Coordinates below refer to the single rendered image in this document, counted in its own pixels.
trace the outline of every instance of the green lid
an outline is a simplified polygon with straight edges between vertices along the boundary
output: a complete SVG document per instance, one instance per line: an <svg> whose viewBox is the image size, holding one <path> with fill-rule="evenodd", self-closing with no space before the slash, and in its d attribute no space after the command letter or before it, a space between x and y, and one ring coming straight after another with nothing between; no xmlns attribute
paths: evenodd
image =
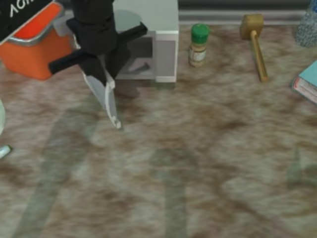
<svg viewBox="0 0 317 238"><path fill-rule="evenodd" d="M205 24L195 24L192 27L192 42L195 44L204 44L207 42L209 27Z"/></svg>

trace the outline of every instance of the brown marble surface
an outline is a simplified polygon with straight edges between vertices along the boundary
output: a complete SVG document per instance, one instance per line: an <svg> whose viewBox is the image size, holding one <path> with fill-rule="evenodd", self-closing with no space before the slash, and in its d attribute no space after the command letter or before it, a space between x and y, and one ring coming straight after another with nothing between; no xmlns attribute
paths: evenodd
<svg viewBox="0 0 317 238"><path fill-rule="evenodd" d="M117 83L123 130L79 68L38 82L1 67L0 144L14 151L0 161L0 238L316 237L317 107L289 83L317 49L265 27L261 84L239 26L211 27L200 69L189 31L175 89L143 83L133 98Z"/></svg>

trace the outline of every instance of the teal book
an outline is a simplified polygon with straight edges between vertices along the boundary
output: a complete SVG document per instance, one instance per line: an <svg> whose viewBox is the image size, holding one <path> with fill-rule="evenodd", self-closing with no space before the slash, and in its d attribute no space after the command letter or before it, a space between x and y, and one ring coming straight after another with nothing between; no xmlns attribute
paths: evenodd
<svg viewBox="0 0 317 238"><path fill-rule="evenodd" d="M317 60L293 80L291 87L303 97L317 104Z"/></svg>

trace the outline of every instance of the orange box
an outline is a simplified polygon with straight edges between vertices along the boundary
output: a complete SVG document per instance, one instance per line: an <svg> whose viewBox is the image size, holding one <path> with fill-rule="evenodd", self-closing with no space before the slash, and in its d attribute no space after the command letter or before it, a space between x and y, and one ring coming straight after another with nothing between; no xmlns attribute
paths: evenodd
<svg viewBox="0 0 317 238"><path fill-rule="evenodd" d="M3 43L0 58L6 68L37 80L50 78L48 64L72 52L70 38L58 36L52 24L63 14L63 6L52 2Z"/></svg>

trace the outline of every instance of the wooden handle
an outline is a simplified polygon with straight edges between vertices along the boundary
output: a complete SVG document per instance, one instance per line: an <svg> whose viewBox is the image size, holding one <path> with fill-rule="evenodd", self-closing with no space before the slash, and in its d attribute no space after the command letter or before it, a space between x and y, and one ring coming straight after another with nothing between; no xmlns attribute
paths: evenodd
<svg viewBox="0 0 317 238"><path fill-rule="evenodd" d="M263 56L261 53L261 49L259 46L258 35L256 31L251 32L251 40L252 40L253 48L256 54L256 62L257 62L257 67L258 67L258 71L260 75L260 80L261 82L266 82L268 81L268 77L267 77L267 72L266 72Z"/></svg>

